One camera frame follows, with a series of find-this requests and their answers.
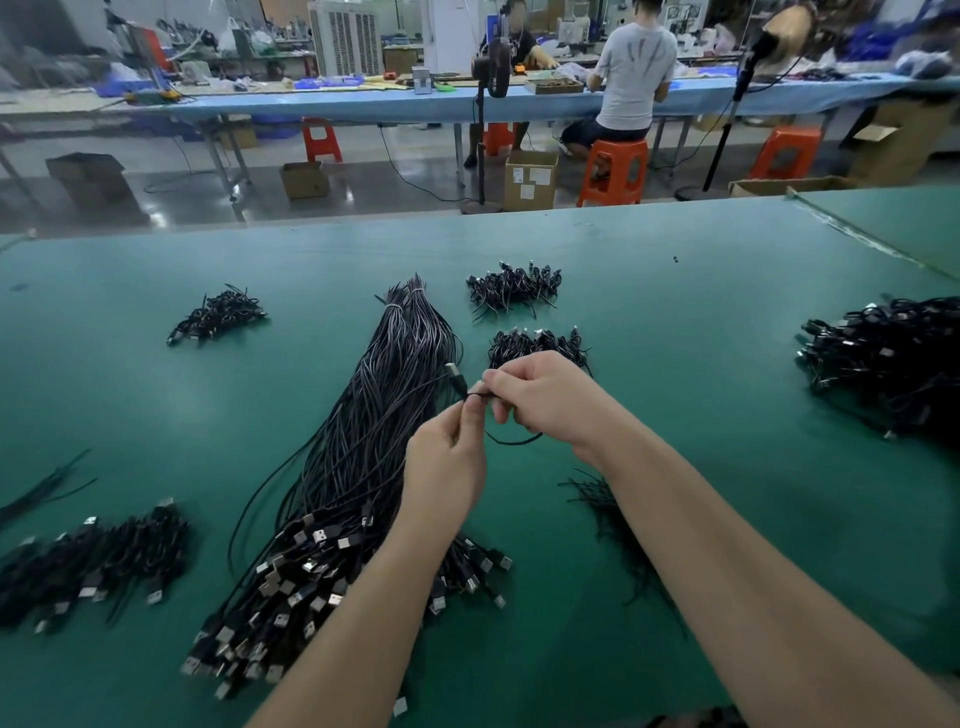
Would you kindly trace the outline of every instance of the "machine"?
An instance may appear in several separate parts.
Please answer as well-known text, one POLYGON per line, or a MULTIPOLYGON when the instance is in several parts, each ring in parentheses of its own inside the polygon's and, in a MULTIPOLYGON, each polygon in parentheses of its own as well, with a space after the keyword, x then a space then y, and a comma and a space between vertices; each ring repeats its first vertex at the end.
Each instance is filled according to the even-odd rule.
POLYGON ((375 4, 314 0, 307 4, 321 76, 383 73, 375 4))
MULTIPOLYGON (((723 150, 727 146, 727 138, 730 136, 730 130, 733 128, 733 122, 736 120, 736 110, 740 106, 740 102, 743 101, 747 89, 750 87, 750 81, 754 79, 756 65, 762 61, 776 63, 784 59, 799 56, 813 28, 813 22, 816 16, 816 9, 812 5, 801 3, 800 5, 794 5, 778 12, 763 26, 763 30, 760 31, 760 35, 751 44, 750 50, 747 51, 740 66, 740 71, 736 79, 736 88, 733 91, 730 115, 727 117, 727 123, 723 126, 720 143, 717 144, 717 151, 713 155, 713 161, 710 163, 710 169, 707 172, 707 178, 704 180, 704 186, 681 187, 674 193, 674 197, 681 201, 710 200, 727 197, 726 191, 721 193, 712 192, 710 185, 713 184, 713 175, 716 174, 717 166, 720 164, 720 157, 723 156, 723 150)), ((781 79, 782 76, 777 77, 773 81, 773 84, 776 84, 781 79)))

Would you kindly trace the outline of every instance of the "electrical cord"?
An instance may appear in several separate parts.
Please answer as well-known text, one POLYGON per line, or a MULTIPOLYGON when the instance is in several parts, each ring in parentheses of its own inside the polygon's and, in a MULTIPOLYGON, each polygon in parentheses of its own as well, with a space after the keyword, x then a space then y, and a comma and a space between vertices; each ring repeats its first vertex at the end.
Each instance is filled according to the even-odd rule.
MULTIPOLYGON (((225 699, 255 680, 277 683, 383 543, 399 508, 406 445, 453 400, 444 365, 463 345, 429 303, 419 276, 377 297, 383 313, 327 418, 254 491, 230 537, 228 567, 254 501, 295 460, 299 474, 280 499, 275 535, 203 623, 180 671, 216 675, 225 699)), ((454 594, 482 591, 503 608, 490 571, 511 560, 461 534, 447 551, 424 605, 431 623, 454 594)), ((405 710, 409 685, 397 697, 405 710)))
POLYGON ((396 165, 394 164, 394 158, 393 158, 393 157, 391 156, 391 154, 390 154, 390 147, 387 145, 387 137, 384 136, 384 134, 383 134, 383 127, 382 127, 381 125, 377 124, 377 129, 380 130, 380 138, 383 139, 383 148, 387 151, 387 159, 390 161, 390 166, 392 166, 392 167, 394 168, 394 172, 396 172, 396 175, 397 175, 398 177, 400 177, 404 182, 406 182, 407 184, 409 184, 411 187, 415 187, 416 189, 420 190, 421 192, 426 192, 428 195, 432 196, 433 198, 439 200, 439 201, 442 202, 442 203, 461 203, 461 202, 466 202, 466 201, 474 201, 474 202, 477 202, 477 201, 474 200, 472 197, 461 197, 461 198, 459 198, 459 199, 457 199, 457 200, 448 200, 447 198, 441 197, 441 196, 438 195, 436 192, 433 192, 433 191, 427 189, 426 187, 421 187, 421 186, 419 186, 418 184, 413 184, 412 182, 410 182, 409 180, 407 180, 403 175, 400 174, 400 170, 398 170, 398 169, 396 168, 396 165))

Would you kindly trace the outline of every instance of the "plastic bag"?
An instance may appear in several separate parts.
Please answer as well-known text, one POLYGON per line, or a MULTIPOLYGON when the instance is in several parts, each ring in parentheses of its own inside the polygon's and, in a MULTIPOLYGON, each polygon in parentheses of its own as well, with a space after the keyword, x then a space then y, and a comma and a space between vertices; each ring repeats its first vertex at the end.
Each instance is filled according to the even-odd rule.
POLYGON ((907 51, 897 59, 894 73, 911 79, 942 79, 953 70, 949 53, 907 51))

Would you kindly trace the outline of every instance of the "white t-shirt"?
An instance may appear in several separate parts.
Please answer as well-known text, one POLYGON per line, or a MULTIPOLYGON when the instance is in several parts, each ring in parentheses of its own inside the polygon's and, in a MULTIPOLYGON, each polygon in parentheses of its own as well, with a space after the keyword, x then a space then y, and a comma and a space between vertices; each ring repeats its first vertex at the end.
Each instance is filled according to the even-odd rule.
POLYGON ((596 73, 607 80, 597 123, 607 129, 647 129, 654 120, 654 91, 673 81, 677 39, 666 28, 621 25, 610 34, 596 73))

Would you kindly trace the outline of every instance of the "forearm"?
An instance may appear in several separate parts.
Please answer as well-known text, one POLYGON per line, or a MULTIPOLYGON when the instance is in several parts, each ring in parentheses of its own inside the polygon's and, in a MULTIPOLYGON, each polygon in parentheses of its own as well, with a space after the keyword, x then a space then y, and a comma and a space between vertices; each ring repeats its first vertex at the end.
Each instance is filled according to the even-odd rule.
POLYGON ((248 728, 387 725, 448 546, 442 540, 397 519, 248 728))
POLYGON ((595 453, 627 521, 753 728, 955 726, 957 706, 633 418, 595 453))

